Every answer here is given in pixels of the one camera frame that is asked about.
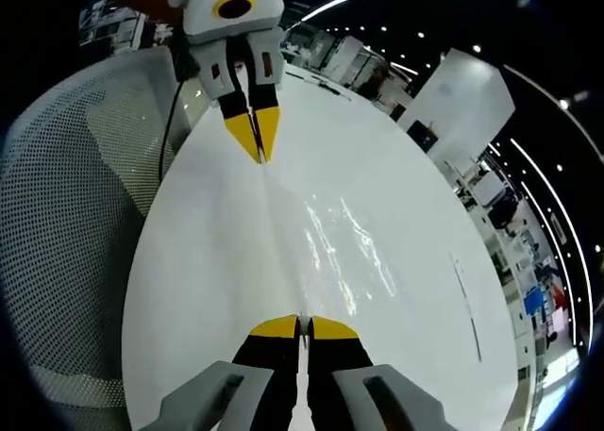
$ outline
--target desk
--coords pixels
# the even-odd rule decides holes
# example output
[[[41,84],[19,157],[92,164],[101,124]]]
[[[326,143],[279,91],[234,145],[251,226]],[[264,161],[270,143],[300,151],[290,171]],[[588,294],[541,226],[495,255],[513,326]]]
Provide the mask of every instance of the desk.
[[[176,157],[126,294],[134,429],[158,416],[163,396],[231,360],[256,324],[291,313],[355,328],[376,364],[437,397],[458,429],[503,423],[517,385],[513,330],[477,230],[395,122],[332,86],[350,100],[284,75],[267,165],[253,163],[216,108]],[[294,413],[290,429],[309,423]]]

